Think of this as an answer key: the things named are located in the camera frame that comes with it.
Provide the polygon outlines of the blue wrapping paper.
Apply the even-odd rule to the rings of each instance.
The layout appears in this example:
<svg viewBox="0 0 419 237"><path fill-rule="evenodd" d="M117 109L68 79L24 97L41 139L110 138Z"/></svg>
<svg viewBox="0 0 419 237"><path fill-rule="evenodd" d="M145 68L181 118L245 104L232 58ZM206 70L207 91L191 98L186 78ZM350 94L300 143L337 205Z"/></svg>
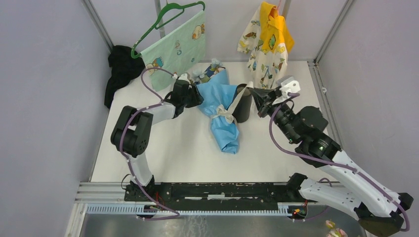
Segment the blue wrapping paper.
<svg viewBox="0 0 419 237"><path fill-rule="evenodd" d="M239 130L233 110L237 89L231 85L227 70L224 69L210 78L206 83L197 85L198 92L203 97L199 110L210 118L210 130L220 150L224 153L236 154L239 151Z"/></svg>

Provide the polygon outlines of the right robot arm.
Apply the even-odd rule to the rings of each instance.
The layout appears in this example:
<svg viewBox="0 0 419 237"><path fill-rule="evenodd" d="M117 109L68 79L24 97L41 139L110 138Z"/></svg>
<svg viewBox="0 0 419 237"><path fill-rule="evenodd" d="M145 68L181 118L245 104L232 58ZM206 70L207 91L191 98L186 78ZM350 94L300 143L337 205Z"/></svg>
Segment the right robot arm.
<svg viewBox="0 0 419 237"><path fill-rule="evenodd" d="M295 145L291 155L303 159L345 186L345 191L342 191L295 173L285 188L289 200L304 198L337 209L377 237L410 230L407 211L413 197L390 190L358 166L340 144L324 133L328 121L319 108L306 106L295 113L288 102L298 93L285 93L280 88L252 88L250 93L258 115L262 118L269 116L269 127L277 126L288 142Z"/></svg>

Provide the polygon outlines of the flower bunch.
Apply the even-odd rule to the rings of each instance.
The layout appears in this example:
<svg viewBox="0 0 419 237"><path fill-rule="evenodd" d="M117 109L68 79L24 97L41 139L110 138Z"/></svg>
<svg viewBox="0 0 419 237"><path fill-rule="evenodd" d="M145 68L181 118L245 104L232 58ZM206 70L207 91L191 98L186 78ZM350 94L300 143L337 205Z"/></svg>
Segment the flower bunch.
<svg viewBox="0 0 419 237"><path fill-rule="evenodd" d="M223 63L220 60L213 58L211 64L205 70L195 69L192 71L191 82L193 84L207 83L213 76L223 70L225 70Z"/></svg>

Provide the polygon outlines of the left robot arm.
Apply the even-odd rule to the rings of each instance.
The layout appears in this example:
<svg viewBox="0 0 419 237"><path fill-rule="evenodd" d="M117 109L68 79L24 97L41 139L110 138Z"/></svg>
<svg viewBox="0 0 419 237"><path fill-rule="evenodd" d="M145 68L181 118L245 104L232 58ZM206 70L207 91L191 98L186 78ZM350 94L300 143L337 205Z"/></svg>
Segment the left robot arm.
<svg viewBox="0 0 419 237"><path fill-rule="evenodd" d="M195 84L177 80L173 90L162 102L137 109L123 107L111 134L111 143L125 158L132 175L132 182L137 184L136 194L143 201L150 201L155 196L154 176L149 168L145 151L149 145L151 128L165 120L175 119L184 109L202 104L203 97Z"/></svg>

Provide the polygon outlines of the cream ribbon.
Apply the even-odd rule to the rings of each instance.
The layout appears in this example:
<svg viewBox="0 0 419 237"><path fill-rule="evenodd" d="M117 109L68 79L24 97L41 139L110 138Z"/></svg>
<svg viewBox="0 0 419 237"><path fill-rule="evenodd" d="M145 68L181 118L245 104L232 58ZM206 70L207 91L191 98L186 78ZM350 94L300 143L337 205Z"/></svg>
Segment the cream ribbon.
<svg viewBox="0 0 419 237"><path fill-rule="evenodd" d="M252 88L254 88L253 82L248 82L246 85L247 85L246 87L249 88L250 90ZM243 93L244 93L243 91L241 93L239 93L239 95L237 96L236 99L239 100L242 97ZM231 103L228 104L228 107L225 107L224 104L222 104L220 102L218 104L218 106L215 107L215 111L210 116L210 118L211 119L223 118L228 124L232 124L232 123L233 124L238 124L237 120L233 117L233 111L235 110L235 107L237 106L236 103L238 101L235 101L233 105L232 105L232 102L233 102L233 99L232 99Z"/></svg>

